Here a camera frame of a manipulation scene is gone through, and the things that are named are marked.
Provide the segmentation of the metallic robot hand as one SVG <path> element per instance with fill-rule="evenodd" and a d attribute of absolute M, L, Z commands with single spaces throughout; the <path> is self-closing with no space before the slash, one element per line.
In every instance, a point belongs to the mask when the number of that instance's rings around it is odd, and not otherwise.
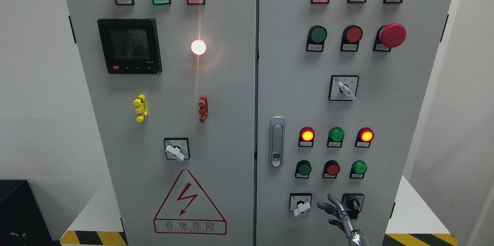
<path fill-rule="evenodd" d="M 369 246 L 369 241 L 363 232 L 356 229 L 351 223 L 348 213 L 345 211 L 343 204 L 340 200 L 334 197 L 332 194 L 327 195 L 328 200 L 331 202 L 323 203 L 318 202 L 316 205 L 319 209 L 324 210 L 326 213 L 335 216 L 337 219 L 329 219 L 328 223 L 337 226 L 342 230 L 347 238 L 349 246 Z"/>

